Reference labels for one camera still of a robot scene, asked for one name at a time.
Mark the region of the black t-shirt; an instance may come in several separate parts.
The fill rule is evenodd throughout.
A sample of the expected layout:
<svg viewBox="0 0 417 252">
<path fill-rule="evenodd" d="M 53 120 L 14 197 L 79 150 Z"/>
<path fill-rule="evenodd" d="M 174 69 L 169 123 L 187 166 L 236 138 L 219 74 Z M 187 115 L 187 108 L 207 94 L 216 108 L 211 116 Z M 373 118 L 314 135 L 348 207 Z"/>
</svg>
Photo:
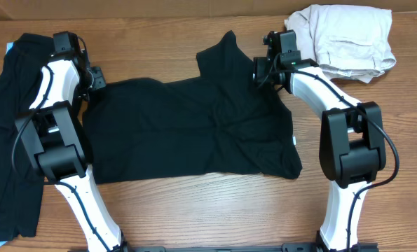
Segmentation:
<svg viewBox="0 0 417 252">
<path fill-rule="evenodd" d="M 215 172 L 299 177 L 291 111 L 272 87 L 253 83 L 235 34 L 196 60 L 196 78 L 131 79 L 91 94 L 83 128 L 98 184 Z"/>
</svg>

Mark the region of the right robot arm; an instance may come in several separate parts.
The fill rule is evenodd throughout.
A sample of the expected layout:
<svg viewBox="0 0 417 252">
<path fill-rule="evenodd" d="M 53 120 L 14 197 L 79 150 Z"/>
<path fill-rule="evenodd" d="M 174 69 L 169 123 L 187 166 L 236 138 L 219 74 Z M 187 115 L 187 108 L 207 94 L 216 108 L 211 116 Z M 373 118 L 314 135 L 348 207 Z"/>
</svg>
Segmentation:
<svg viewBox="0 0 417 252">
<path fill-rule="evenodd" d="M 386 164 L 379 106 L 347 95 L 312 59 L 302 59 L 296 33 L 271 31 L 263 38 L 265 57 L 254 58 L 253 81 L 304 101 L 321 121 L 319 161 L 329 180 L 327 210 L 316 240 L 285 244 L 285 251 L 377 251 L 357 239 L 365 188 Z"/>
</svg>

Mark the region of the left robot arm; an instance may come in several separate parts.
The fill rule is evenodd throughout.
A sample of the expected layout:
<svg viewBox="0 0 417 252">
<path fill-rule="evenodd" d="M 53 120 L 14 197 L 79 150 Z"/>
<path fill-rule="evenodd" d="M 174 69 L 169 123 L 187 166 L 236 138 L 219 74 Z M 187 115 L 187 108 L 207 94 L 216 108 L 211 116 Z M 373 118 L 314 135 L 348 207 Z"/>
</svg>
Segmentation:
<svg viewBox="0 0 417 252">
<path fill-rule="evenodd" d="M 105 87 L 104 76 L 90 65 L 81 37 L 63 31 L 54 34 L 53 43 L 55 50 L 41 68 L 36 99 L 15 121 L 15 142 L 24 146 L 39 180 L 54 185 L 67 200 L 89 251 L 131 251 L 98 190 L 93 151 L 72 107 Z"/>
</svg>

